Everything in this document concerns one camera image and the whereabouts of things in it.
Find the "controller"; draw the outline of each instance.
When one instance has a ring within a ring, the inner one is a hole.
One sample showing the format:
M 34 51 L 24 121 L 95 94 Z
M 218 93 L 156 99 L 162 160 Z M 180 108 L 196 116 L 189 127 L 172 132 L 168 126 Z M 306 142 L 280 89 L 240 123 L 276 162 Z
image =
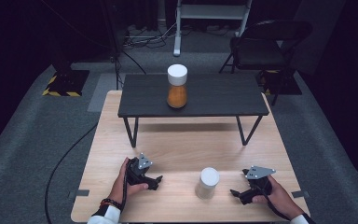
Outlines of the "controller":
M 162 175 L 156 179 L 145 176 L 152 164 L 153 162 L 143 153 L 141 153 L 139 159 L 136 157 L 130 159 L 127 164 L 127 182 L 130 185 L 146 183 L 149 186 L 148 189 L 156 190 L 158 188 L 158 183 L 161 182 Z
M 252 198 L 256 195 L 271 194 L 272 186 L 267 176 L 275 173 L 275 170 L 252 166 L 250 170 L 243 169 L 242 171 L 248 179 L 251 188 L 242 193 L 234 189 L 230 190 L 234 197 L 240 198 L 242 204 L 251 203 Z

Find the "white sleeve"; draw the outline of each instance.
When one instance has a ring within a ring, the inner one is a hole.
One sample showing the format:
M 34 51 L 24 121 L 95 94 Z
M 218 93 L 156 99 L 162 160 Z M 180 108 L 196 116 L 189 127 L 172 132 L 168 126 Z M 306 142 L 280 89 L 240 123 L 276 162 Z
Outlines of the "white sleeve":
M 114 206 L 109 206 L 103 217 L 92 216 L 89 218 L 88 224 L 118 224 L 120 218 L 120 210 Z
M 290 221 L 290 224 L 308 224 L 308 221 L 304 218 L 303 215 L 299 215 L 298 217 L 293 218 Z

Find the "orange liquid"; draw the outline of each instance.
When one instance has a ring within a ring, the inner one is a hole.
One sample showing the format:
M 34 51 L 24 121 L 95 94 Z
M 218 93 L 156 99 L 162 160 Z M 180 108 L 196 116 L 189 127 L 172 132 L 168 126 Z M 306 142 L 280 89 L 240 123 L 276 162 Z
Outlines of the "orange liquid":
M 170 86 L 167 102 L 173 108 L 184 106 L 187 102 L 186 86 Z

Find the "wooden table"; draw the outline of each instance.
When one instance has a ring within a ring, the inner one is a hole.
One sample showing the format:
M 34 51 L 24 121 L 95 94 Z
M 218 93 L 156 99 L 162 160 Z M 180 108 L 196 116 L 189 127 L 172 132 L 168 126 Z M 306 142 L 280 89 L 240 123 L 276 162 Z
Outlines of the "wooden table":
M 276 169 L 273 176 L 286 190 L 300 190 L 271 113 L 261 120 L 247 146 L 238 141 L 234 117 L 145 118 L 139 126 L 139 146 L 132 148 L 123 121 L 117 116 L 120 98 L 121 91 L 110 91 L 106 96 L 79 186 L 79 192 L 89 190 L 89 195 L 76 197 L 73 221 L 89 219 L 110 192 L 124 159 L 138 157 L 141 152 L 154 163 L 146 175 L 164 177 L 157 190 L 145 190 L 127 200 L 120 222 L 281 220 L 266 205 L 242 205 L 231 195 L 230 189 L 249 188 L 241 170 L 251 165 Z M 252 127 L 255 120 L 241 117 L 241 125 Z M 200 171 L 207 166 L 219 172 L 220 182 L 213 198 L 202 200 L 195 195 L 195 187 Z M 309 212 L 303 198 L 295 198 L 295 202 Z

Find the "glass jar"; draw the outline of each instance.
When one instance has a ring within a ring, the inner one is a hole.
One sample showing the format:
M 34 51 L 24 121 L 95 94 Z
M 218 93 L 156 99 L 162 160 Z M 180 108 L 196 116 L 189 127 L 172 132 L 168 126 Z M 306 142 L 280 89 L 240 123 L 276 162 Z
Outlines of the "glass jar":
M 167 103 L 173 108 L 183 107 L 187 103 L 187 68 L 181 64 L 173 64 L 168 68 Z

